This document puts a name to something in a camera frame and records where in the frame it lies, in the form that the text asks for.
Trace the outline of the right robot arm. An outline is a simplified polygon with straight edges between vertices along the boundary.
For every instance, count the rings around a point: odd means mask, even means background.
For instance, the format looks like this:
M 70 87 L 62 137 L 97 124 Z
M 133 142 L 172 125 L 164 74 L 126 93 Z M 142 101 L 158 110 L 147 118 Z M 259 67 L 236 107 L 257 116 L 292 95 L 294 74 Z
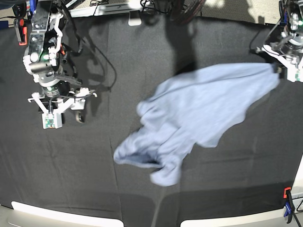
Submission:
M 78 42 L 77 50 L 62 42 L 63 29 L 70 22 Z M 75 112 L 75 120 L 85 121 L 86 99 L 97 96 L 94 90 L 83 87 L 71 56 L 80 56 L 82 41 L 70 12 L 60 0 L 40 0 L 32 19 L 32 31 L 23 56 L 28 74 L 41 90 L 28 98 L 36 103 L 44 129 L 58 129 L 63 125 L 63 114 Z

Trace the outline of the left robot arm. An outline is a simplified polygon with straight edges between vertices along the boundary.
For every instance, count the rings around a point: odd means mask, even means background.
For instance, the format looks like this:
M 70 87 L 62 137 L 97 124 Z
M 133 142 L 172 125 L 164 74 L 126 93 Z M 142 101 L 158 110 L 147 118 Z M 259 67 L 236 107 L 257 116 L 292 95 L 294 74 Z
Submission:
M 303 81 L 303 2 L 280 0 L 280 19 L 267 34 L 261 47 L 255 52 L 264 52 L 280 62 L 286 79 Z

